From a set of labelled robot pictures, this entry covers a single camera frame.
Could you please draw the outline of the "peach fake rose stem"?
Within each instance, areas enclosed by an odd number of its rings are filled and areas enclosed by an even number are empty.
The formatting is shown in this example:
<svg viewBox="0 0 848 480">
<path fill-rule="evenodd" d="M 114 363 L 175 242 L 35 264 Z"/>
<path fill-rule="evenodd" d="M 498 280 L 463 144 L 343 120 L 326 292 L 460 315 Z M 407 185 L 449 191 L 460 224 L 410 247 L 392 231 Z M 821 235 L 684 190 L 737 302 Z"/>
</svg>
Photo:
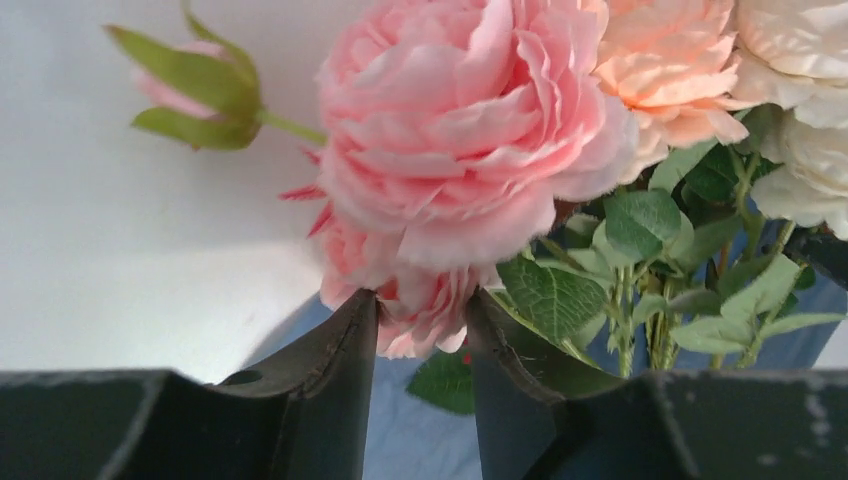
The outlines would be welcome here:
<svg viewBox="0 0 848 480">
<path fill-rule="evenodd" d="M 639 143 L 621 179 L 654 167 L 674 175 L 666 192 L 719 145 L 745 139 L 748 103 L 735 99 L 739 58 L 731 1 L 610 1 L 595 69 L 605 92 L 635 115 Z"/>
</svg>

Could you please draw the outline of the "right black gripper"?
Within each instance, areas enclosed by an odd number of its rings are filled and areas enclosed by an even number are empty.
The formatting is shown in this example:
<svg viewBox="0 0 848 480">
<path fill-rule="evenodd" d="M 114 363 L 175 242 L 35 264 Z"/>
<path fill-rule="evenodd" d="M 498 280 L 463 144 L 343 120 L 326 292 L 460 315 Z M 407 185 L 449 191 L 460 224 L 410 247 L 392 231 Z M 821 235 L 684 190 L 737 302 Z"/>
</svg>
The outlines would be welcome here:
<svg viewBox="0 0 848 480">
<path fill-rule="evenodd" d="M 800 260 L 840 286 L 847 289 L 847 242 L 823 230 L 799 229 L 792 233 L 784 253 Z"/>
</svg>

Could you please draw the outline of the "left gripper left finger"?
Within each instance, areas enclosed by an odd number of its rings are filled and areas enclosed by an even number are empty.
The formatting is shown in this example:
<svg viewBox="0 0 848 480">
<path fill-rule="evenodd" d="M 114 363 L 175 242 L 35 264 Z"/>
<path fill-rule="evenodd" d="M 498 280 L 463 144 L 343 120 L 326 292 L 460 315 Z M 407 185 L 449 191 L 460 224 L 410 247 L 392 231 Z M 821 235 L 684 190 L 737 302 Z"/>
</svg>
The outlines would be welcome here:
<svg viewBox="0 0 848 480">
<path fill-rule="evenodd" d="M 5 372 L 5 479 L 358 479 L 378 304 L 326 321 L 220 384 L 170 370 Z"/>
</svg>

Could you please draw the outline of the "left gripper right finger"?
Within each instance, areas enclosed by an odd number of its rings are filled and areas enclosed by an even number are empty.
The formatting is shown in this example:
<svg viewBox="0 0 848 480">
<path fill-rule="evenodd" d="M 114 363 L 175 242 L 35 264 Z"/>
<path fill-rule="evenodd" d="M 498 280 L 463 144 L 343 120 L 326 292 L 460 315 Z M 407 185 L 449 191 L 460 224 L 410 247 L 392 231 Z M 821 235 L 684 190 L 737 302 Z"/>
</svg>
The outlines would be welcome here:
<svg viewBox="0 0 848 480">
<path fill-rule="evenodd" d="M 652 371 L 621 380 L 487 293 L 467 306 L 487 479 L 843 479 L 843 370 Z"/>
</svg>

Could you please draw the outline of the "pink fake rose stem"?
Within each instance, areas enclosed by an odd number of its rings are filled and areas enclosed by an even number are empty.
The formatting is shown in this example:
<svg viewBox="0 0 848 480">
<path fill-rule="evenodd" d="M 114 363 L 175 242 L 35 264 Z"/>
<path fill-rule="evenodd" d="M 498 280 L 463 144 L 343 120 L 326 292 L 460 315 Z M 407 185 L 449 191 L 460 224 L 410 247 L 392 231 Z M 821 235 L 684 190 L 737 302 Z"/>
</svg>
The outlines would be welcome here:
<svg viewBox="0 0 848 480">
<path fill-rule="evenodd" d="M 316 178 L 284 198 L 322 202 L 321 300 L 374 292 L 383 358 L 459 350 L 497 264 L 558 203 L 616 187 L 635 151 L 634 117 L 594 75 L 603 1 L 374 1 L 318 71 L 319 130 L 274 113 L 251 57 L 184 18 L 181 46 L 105 27 L 150 102 L 132 126 L 195 149 L 241 150 L 265 127 L 309 141 Z"/>
</svg>

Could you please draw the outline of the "blue wrapping paper sheet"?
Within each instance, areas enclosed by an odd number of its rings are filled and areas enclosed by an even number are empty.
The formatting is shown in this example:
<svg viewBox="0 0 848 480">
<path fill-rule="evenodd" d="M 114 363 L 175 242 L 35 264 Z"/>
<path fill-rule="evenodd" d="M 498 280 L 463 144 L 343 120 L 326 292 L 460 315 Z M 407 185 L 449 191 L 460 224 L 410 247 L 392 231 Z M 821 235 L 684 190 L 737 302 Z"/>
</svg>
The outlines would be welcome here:
<svg viewBox="0 0 848 480">
<path fill-rule="evenodd" d="M 297 304 L 288 344 L 268 341 L 257 363 L 291 344 L 333 313 L 317 297 L 317 268 L 311 261 L 289 260 L 277 267 L 285 300 Z M 644 351 L 637 354 L 637 376 L 649 373 Z M 389 361 L 375 356 L 368 412 L 364 465 L 358 479 L 487 479 L 482 474 L 477 435 L 472 369 L 457 361 L 440 366 L 436 395 L 471 413 L 460 415 L 406 393 L 405 381 L 419 367 L 416 360 Z"/>
</svg>

